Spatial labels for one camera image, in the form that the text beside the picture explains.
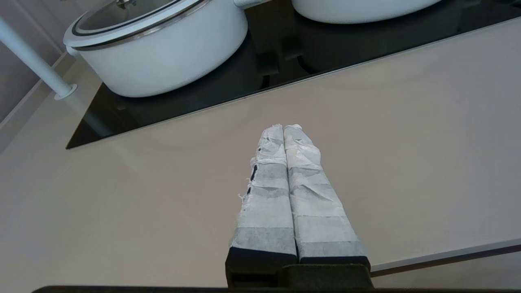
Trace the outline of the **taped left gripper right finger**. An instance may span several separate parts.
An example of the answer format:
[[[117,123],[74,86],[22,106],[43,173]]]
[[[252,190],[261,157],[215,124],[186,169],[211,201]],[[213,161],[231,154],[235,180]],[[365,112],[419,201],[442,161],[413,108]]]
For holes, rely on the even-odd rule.
[[[370,268],[363,245],[321,165],[320,150],[300,125],[285,126],[284,140],[299,262]]]

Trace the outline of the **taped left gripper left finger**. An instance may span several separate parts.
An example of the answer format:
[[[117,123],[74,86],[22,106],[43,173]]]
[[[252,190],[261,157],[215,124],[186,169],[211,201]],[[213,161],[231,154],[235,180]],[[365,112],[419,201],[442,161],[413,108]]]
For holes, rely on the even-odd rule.
[[[227,254],[227,284],[277,285],[279,271],[298,262],[280,124],[262,132],[250,165],[249,185]]]

